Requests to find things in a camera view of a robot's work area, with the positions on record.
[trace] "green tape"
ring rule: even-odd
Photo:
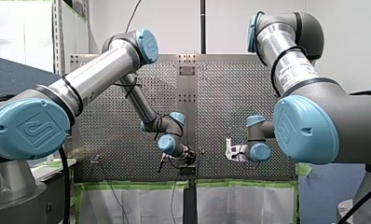
[[[309,164],[297,163],[295,165],[295,173],[297,175],[308,176],[310,174],[311,170],[312,170],[312,168]]]
[[[113,189],[146,189],[163,190],[173,189],[174,183],[177,189],[187,187],[187,181],[168,181],[168,182],[132,182],[132,181],[112,181]],[[258,181],[258,180],[239,180],[239,179],[201,179],[198,180],[198,188],[226,188],[231,186],[259,187],[274,189],[294,189],[294,223],[298,216],[298,182],[297,181]],[[76,224],[79,223],[80,202],[83,191],[111,189],[109,182],[77,183],[75,184],[75,209]]]

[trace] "industrial robot arm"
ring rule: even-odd
[[[249,117],[249,140],[276,137],[295,161],[371,164],[371,91],[349,95],[318,75],[312,65],[323,53],[318,21],[307,13],[258,13],[249,29],[249,51],[269,67],[281,96],[273,122]]]
[[[47,87],[39,85],[0,101],[0,157],[32,160],[55,152],[85,106],[118,80],[129,91],[135,80],[133,73],[157,59],[158,44],[150,31],[116,35],[106,42],[104,53],[90,63]],[[157,119],[138,87],[129,98],[147,131],[167,133],[159,140],[159,148],[186,159],[188,148],[180,143],[184,116],[171,113],[169,118]]]

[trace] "metal stand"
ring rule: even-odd
[[[188,181],[183,191],[183,224],[198,224],[196,172],[195,165],[180,170],[180,180]]]

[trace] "blue object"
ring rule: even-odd
[[[0,108],[0,157],[46,157],[62,146],[69,133],[66,113],[51,101],[23,99]]]
[[[248,32],[248,37],[247,37],[247,51],[248,52],[251,52],[251,53],[255,53],[255,48],[254,48],[255,27],[254,27],[254,25],[256,24],[256,22],[259,21],[259,19],[261,18],[261,16],[262,15],[258,16],[258,18],[257,18],[256,15],[254,15],[250,19],[249,32]]]
[[[247,123],[246,123],[246,127],[250,127],[250,126],[253,126],[257,123],[261,123],[261,122],[264,122],[265,121],[265,118],[264,116],[261,116],[261,115],[253,115],[253,116],[249,116],[247,118]]]
[[[182,113],[179,113],[179,112],[171,112],[170,116],[179,121],[180,123],[182,124],[185,124],[185,116],[182,114]]]
[[[140,129],[142,129],[142,132],[147,132],[147,129],[142,121],[140,121]]]
[[[266,161],[270,158],[270,148],[265,143],[257,143],[250,148],[250,158],[253,161]]]
[[[273,113],[281,150],[295,161],[327,164],[339,151],[337,129],[316,103],[304,96],[282,98]]]
[[[176,143],[174,141],[174,138],[168,134],[163,135],[162,137],[159,138],[158,148],[162,152],[171,155],[176,149]]]
[[[158,59],[158,43],[153,33],[147,29],[136,31],[137,44],[146,63],[154,63]]]

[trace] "perforated metal panel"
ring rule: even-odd
[[[73,69],[92,58],[75,56]],[[198,81],[197,92],[196,88],[184,86],[194,81],[180,81],[178,67],[184,64],[179,63],[177,55],[163,55],[159,62],[143,67],[138,74],[144,93],[157,112],[180,111],[188,121],[196,121],[197,147],[204,151],[199,161],[199,178],[291,180],[295,176],[294,164],[274,140],[268,141],[273,149],[270,161],[240,163],[225,157],[227,137],[235,145],[246,143],[245,123],[249,115],[262,114],[271,119],[277,99],[267,68],[255,56],[199,55],[196,63],[197,78],[189,78]],[[184,106],[185,90],[194,90],[196,104],[190,100],[192,105]],[[190,113],[192,106],[195,113]],[[76,166],[77,182],[107,178],[163,181],[177,176],[177,171],[168,165],[158,174],[161,154],[154,134],[140,131],[140,120],[119,87],[109,88],[92,102],[78,126],[79,133],[74,139],[82,145],[76,148],[83,149],[83,159]],[[101,163],[90,163],[97,155],[101,156]]]
[[[198,74],[197,145],[206,155],[199,165],[200,178],[295,178],[294,164],[274,140],[268,140],[272,157],[266,162],[228,161],[223,153],[227,137],[233,145],[247,144],[248,116],[272,119],[278,99],[268,69],[254,56],[200,55]]]
[[[92,58],[78,55],[75,67]],[[144,66],[137,73],[146,97],[161,114],[176,110],[176,62],[176,55],[161,57],[161,62]],[[84,155],[76,166],[77,182],[155,181],[174,179],[177,175],[171,167],[164,167],[158,174],[162,153],[157,149],[155,135],[141,131],[140,119],[118,86],[110,87],[85,108],[78,127],[79,136],[75,138],[80,138]],[[90,163],[97,155],[101,163]]]

